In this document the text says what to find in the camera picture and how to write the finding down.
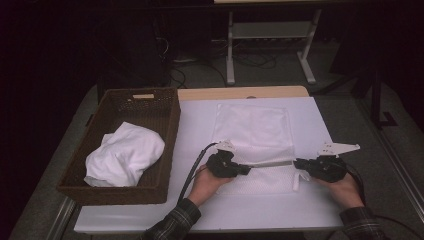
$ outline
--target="floor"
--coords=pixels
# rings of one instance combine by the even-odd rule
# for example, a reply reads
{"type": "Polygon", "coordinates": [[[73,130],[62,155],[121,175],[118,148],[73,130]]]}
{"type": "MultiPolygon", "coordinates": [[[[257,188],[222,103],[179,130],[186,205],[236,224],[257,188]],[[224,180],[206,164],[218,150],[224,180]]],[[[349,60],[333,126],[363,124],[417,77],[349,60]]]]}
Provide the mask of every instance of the floor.
{"type": "MultiPolygon", "coordinates": [[[[225,45],[220,45],[222,44],[220,42],[216,44],[214,57],[207,60],[197,59],[196,56],[188,53],[180,53],[178,60],[174,61],[170,69],[172,76],[170,85],[180,88],[229,87],[225,84],[225,52],[222,51],[225,45]]],[[[308,60],[317,79],[315,85],[306,83],[297,60],[296,51],[300,49],[302,42],[279,44],[282,47],[277,47],[276,51],[271,49],[274,45],[268,44],[263,49],[251,49],[254,54],[249,51],[237,53],[235,87],[303,85],[311,93],[341,77],[329,73],[338,43],[313,44],[308,60]]],[[[422,203],[420,193],[424,192],[424,176],[420,173],[420,169],[424,168],[424,134],[405,112],[396,93],[384,84],[381,98],[382,111],[389,112],[397,126],[377,130],[368,118],[369,94],[362,100],[353,99],[349,94],[354,83],[355,81],[352,80],[326,96],[315,97],[330,135],[334,142],[343,139],[364,146],[360,153],[348,158],[347,161],[357,165],[367,182],[366,195],[369,206],[374,212],[395,218],[424,236],[423,205],[420,205],[422,203]],[[373,161],[364,162],[358,159],[373,159],[373,161]]],[[[96,104],[96,86],[93,86],[82,100],[73,122],[10,239],[137,238],[137,235],[89,236],[74,232],[73,226],[78,216],[79,206],[64,209],[62,203],[66,199],[63,195],[52,191],[64,170],[66,159],[69,159],[73,148],[81,139],[82,129],[94,112],[96,104]],[[69,222],[57,220],[58,215],[64,216],[64,219],[69,218],[69,222]]],[[[418,239],[399,224],[387,220],[381,220],[381,223],[392,239],[418,239]]],[[[308,240],[319,240],[327,239],[329,234],[331,234],[329,231],[311,231],[306,232],[305,237],[308,240]]],[[[278,235],[267,237],[267,239],[274,238],[281,239],[278,235]]],[[[346,237],[338,231],[330,239],[346,239],[346,237]]]]}

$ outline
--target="white shelf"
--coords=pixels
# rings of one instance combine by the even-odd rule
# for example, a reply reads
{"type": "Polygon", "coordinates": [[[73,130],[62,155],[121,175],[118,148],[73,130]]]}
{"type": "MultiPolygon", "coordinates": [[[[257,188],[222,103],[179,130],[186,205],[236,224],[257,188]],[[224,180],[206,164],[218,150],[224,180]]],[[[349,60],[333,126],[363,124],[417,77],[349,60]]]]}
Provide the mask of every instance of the white shelf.
{"type": "Polygon", "coordinates": [[[310,21],[234,23],[233,39],[248,38],[305,38],[310,21]]]}

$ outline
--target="dark background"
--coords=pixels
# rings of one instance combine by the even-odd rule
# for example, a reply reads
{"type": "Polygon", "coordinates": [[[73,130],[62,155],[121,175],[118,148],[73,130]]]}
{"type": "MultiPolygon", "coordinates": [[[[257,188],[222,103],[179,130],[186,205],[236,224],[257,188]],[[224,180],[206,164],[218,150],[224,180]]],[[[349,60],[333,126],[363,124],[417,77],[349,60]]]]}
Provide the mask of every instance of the dark background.
{"type": "MultiPolygon", "coordinates": [[[[222,20],[226,13],[222,12],[169,13],[151,25],[153,15],[81,11],[87,2],[90,6],[113,3],[0,3],[1,239],[8,238],[92,86],[98,84],[100,92],[114,87],[165,86],[169,81],[167,64],[158,56],[160,46],[155,36],[169,39],[170,53],[177,49],[207,53],[210,39],[226,36],[227,23],[222,20]]],[[[424,129],[424,81],[420,74],[424,21],[417,2],[381,1],[372,7],[324,9],[315,40],[341,42],[334,72],[348,74],[378,56],[376,67],[385,82],[424,129]]],[[[278,20],[272,13],[249,18],[278,20]]]]}

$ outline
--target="white table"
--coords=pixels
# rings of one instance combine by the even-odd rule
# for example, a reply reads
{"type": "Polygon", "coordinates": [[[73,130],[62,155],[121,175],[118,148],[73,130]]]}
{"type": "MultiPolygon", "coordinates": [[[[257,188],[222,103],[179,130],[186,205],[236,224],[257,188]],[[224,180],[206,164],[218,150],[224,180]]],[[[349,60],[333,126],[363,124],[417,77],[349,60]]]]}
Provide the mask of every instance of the white table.
{"type": "MultiPolygon", "coordinates": [[[[199,94],[194,95],[193,91],[179,92],[181,118],[174,149],[168,201],[158,205],[82,207],[74,228],[76,232],[88,234],[143,232],[163,219],[175,206],[185,178],[200,151],[211,141],[218,103],[287,108],[296,157],[316,158],[322,145],[331,142],[314,99],[307,97],[307,92],[302,87],[210,89],[198,90],[199,94]],[[226,98],[228,93],[230,95],[234,93],[230,98],[252,95],[271,96],[271,98],[222,99],[226,98]],[[189,100],[198,98],[221,100],[189,100]]],[[[208,156],[206,153],[201,164],[208,156]]],[[[299,191],[293,193],[216,195],[200,210],[202,217],[193,226],[193,232],[303,231],[342,226],[338,216],[340,209],[332,201],[327,189],[304,180],[300,182],[299,191]]]]}

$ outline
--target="wicker basket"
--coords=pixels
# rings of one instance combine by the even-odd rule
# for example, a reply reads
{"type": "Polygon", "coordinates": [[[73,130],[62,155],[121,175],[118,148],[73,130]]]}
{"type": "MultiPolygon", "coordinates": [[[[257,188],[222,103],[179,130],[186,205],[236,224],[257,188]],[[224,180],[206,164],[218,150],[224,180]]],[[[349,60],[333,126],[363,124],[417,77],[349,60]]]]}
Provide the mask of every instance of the wicker basket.
{"type": "Polygon", "coordinates": [[[108,90],[57,190],[83,206],[166,202],[180,112],[175,88],[108,90]],[[104,134],[115,132],[124,121],[157,132],[165,142],[161,158],[143,173],[137,186],[89,186],[84,182],[86,157],[100,146],[104,134]]]}

